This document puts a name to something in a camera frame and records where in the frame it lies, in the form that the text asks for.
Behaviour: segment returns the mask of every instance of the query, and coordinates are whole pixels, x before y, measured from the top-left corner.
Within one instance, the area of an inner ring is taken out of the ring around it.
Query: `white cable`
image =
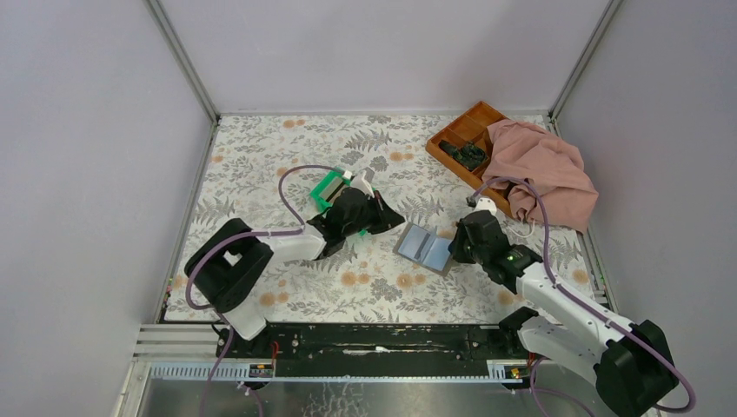
[[[529,236],[531,236],[534,233],[534,219],[532,219],[532,228],[530,228],[530,233],[526,235],[521,235],[517,233],[513,228],[509,228],[509,231],[517,235],[517,237],[520,237],[522,239],[527,239]]]

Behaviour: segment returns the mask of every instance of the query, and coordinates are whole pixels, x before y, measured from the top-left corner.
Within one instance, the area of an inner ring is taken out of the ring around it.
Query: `wiring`
[[[271,342],[271,377],[276,376],[276,355],[279,354],[279,342]]]
[[[545,408],[542,407],[542,404],[540,403],[540,399],[537,398],[537,394],[550,394],[555,395],[557,397],[561,397],[565,400],[569,400],[573,402],[574,404],[578,405],[579,407],[583,408],[583,410],[590,415],[591,417],[594,416],[594,412],[591,411],[591,408],[587,407],[586,404],[582,403],[580,400],[572,397],[571,395],[568,395],[566,393],[562,393],[560,391],[555,391],[554,389],[546,389],[546,388],[537,388],[534,387],[535,380],[537,379],[537,367],[540,366],[540,364],[545,360],[545,358],[539,358],[537,361],[534,362],[534,365],[532,366],[532,370],[530,371],[530,388],[529,392],[532,394],[532,398],[534,399],[534,403],[537,404],[537,407],[540,409],[541,413],[545,415],[545,417],[550,417],[548,413],[545,411]]]
[[[258,417],[263,417],[263,401],[261,400],[261,396],[255,389],[251,389],[251,387],[245,385],[243,382],[238,382],[238,387],[236,387],[236,389],[241,388],[245,388],[246,396],[250,394],[254,395],[254,398],[256,398],[256,405],[258,406]]]
[[[208,253],[206,253],[202,259],[195,265],[194,268],[192,268],[192,273],[189,275],[189,279],[187,280],[187,287],[184,291],[184,297],[187,300],[187,305],[192,308],[193,310],[206,310],[208,308],[212,308],[211,304],[195,304],[194,300],[192,300],[192,285],[195,282],[195,278],[197,277],[197,274],[200,273],[200,271],[203,269],[204,265],[212,259],[213,256],[221,253],[228,245],[230,245],[233,242],[237,242],[241,239],[245,239],[247,237],[253,237],[253,236],[296,236],[301,235],[304,231],[305,222],[304,219],[296,212],[296,210],[292,207],[291,204],[287,201],[287,197],[284,195],[284,179],[291,173],[295,171],[299,171],[301,169],[326,169],[328,171],[334,171],[338,174],[343,174],[343,171],[338,168],[328,167],[325,165],[300,165],[294,168],[287,169],[286,172],[282,175],[281,178],[279,178],[279,197],[282,199],[282,202],[284,203],[284,207],[287,208],[287,210],[297,219],[297,221],[300,223],[300,228],[296,228],[293,230],[278,230],[278,231],[268,231],[268,230],[260,230],[260,231],[250,231],[250,232],[244,232],[239,233],[237,235],[232,235],[231,237],[227,239],[223,239],[221,242],[218,242]],[[227,320],[225,320],[225,317],[217,313],[218,317],[220,317],[220,320],[222,320],[223,323],[229,324]],[[230,348],[230,344],[233,342],[233,334],[236,331],[230,327],[229,333],[228,333],[228,340],[225,342],[225,345],[222,347],[222,351],[220,355],[217,357],[215,364],[213,364],[212,369],[210,369],[210,372],[208,374],[208,379],[205,381],[205,388],[203,389],[203,396],[200,399],[200,416],[204,416],[204,409],[205,409],[205,403],[207,402],[207,393],[209,391],[209,385],[212,383],[212,378],[215,375],[215,372],[217,370],[217,367],[220,365],[220,362],[225,357],[225,355],[228,353],[228,349]],[[274,363],[274,359],[276,358],[276,355],[272,358],[272,363]],[[260,403],[260,399],[258,397],[258,394],[256,394],[256,391],[253,391],[254,396],[259,400],[259,413],[260,415],[263,415],[262,406]]]
[[[528,233],[528,234],[526,234],[526,235],[523,235],[522,233],[518,233],[518,232],[517,232],[516,230],[514,230],[513,228],[509,228],[509,231],[510,231],[510,232],[512,232],[512,233],[513,233],[514,235],[516,235],[517,237],[520,237],[520,238],[522,238],[522,239],[527,239],[527,238],[528,238],[529,236],[531,236],[531,235],[532,235],[532,234],[534,233],[534,219],[532,219],[532,226],[530,227],[530,231],[529,231],[529,233]]]
[[[528,369],[532,367],[533,361],[534,361],[534,354],[532,352],[529,352],[528,353],[528,363],[527,363]]]
[[[683,384],[683,387],[686,389],[686,392],[688,394],[688,403],[686,404],[686,406],[684,406],[684,407],[678,407],[678,408],[673,408],[673,407],[665,407],[665,406],[660,406],[658,404],[655,404],[654,408],[656,408],[658,410],[661,410],[661,411],[668,412],[668,413],[674,413],[674,414],[684,414],[684,413],[687,413],[687,412],[693,410],[694,407],[696,407],[696,392],[694,391],[694,388],[688,382],[688,380],[686,379],[686,377],[683,376],[683,374],[678,369],[676,369],[675,366],[673,366],[672,363],[670,363],[665,357],[663,357],[663,355],[661,355],[660,353],[658,353],[655,349],[653,349],[652,347],[650,347],[650,345],[648,345],[647,343],[645,343],[639,337],[637,337],[634,334],[632,334],[632,332],[628,331],[627,329],[625,329],[624,327],[620,326],[619,324],[617,324],[614,321],[609,321],[609,319],[604,314],[601,314],[598,311],[596,311],[594,308],[591,308],[586,302],[584,302],[583,300],[581,300],[580,298],[578,298],[576,295],[574,295],[570,291],[566,290],[566,288],[564,286],[562,286],[562,285],[555,285],[555,283],[556,283],[557,280],[555,279],[555,274],[553,273],[553,269],[550,267],[550,257],[549,257],[549,253],[548,253],[549,252],[549,243],[550,243],[550,222],[548,221],[548,212],[545,209],[545,204],[542,202],[542,197],[540,197],[540,194],[538,194],[537,190],[534,189],[534,187],[529,182],[523,181],[520,178],[513,178],[513,177],[509,177],[509,176],[499,176],[499,177],[492,178],[492,179],[484,182],[471,195],[471,197],[476,198],[489,185],[494,184],[496,182],[504,182],[504,181],[513,182],[515,184],[520,184],[520,185],[523,185],[524,187],[526,187],[529,190],[529,192],[532,193],[532,195],[534,195],[535,200],[537,201],[538,205],[540,206],[540,211],[542,212],[542,220],[543,220],[542,226],[543,226],[543,229],[545,231],[544,237],[542,239],[542,265],[545,268],[545,272],[548,275],[548,279],[553,283],[554,287],[557,288],[559,291],[561,291],[570,301],[573,301],[575,304],[577,304],[581,308],[585,309],[587,312],[589,312],[591,315],[593,315],[594,317],[596,317],[598,320],[600,320],[601,322],[607,324],[611,328],[617,330],[622,335],[624,335],[625,337],[627,337],[629,340],[633,341],[638,346],[640,346],[641,348],[645,349],[658,362],[660,362],[663,365],[663,367],[665,367],[671,374],[675,375],[675,377],[678,379],[678,381],[681,382],[681,384]],[[534,387],[534,381],[533,381],[533,379],[531,379],[530,380],[530,390],[532,391],[533,396],[534,396],[535,389],[536,388]],[[557,394],[561,394],[561,396],[565,395],[564,393],[558,393],[557,391],[556,391],[556,393]],[[542,407],[541,407],[540,403],[537,401],[537,399],[535,399],[535,402],[537,403],[537,405],[540,408],[540,410],[542,411],[542,413],[547,416],[548,414],[545,413],[545,410],[542,409]]]

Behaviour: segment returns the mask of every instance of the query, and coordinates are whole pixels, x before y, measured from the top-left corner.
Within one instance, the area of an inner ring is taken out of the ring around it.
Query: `green object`
[[[480,167],[487,160],[486,153],[483,149],[470,142],[458,148],[453,143],[440,141],[439,146],[443,152],[453,157],[453,159],[469,171]]]
[[[333,201],[340,195],[342,189],[350,185],[350,181],[343,175],[330,171],[317,186],[309,192],[309,196],[315,200],[320,213],[333,206]],[[366,235],[366,230],[358,233],[359,236]]]

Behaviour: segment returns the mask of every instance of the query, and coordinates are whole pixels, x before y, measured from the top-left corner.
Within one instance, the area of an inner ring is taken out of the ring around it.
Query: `green plastic part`
[[[320,181],[320,183],[318,183],[317,186],[309,192],[309,196],[312,197],[313,200],[315,200],[315,203],[317,204],[317,209],[320,211],[320,213],[329,209],[333,205],[332,203],[320,197],[320,194],[322,194],[322,192],[328,187],[328,185],[330,185],[330,183],[332,183],[333,180],[335,180],[336,178],[340,178],[345,185],[350,185],[350,181],[343,178],[341,174],[338,174],[335,171],[330,171],[325,176],[325,178],[322,178],[322,181]],[[358,235],[366,235],[366,230],[358,232]]]

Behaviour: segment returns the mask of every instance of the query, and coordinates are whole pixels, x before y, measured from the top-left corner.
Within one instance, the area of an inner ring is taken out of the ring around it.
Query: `table surface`
[[[372,185],[409,222],[437,227],[452,238],[473,191],[424,149],[455,116],[225,116],[205,173],[176,276],[164,306],[165,321],[213,321],[212,311],[187,306],[185,262],[228,219],[254,229],[289,227],[295,219],[276,189],[295,165],[321,164],[357,171],[370,167]],[[543,125],[542,116],[512,117]],[[294,173],[285,194],[302,217],[317,214],[309,191],[327,174]],[[541,252],[542,228],[497,215],[511,243]],[[489,280],[478,265],[455,265],[442,277],[392,251],[404,226],[383,235],[350,236],[343,250],[322,261],[294,261],[264,271],[249,298],[269,321],[495,324],[521,306],[520,296]],[[576,232],[552,227],[553,269],[593,296]],[[193,290],[196,302],[204,298]]]

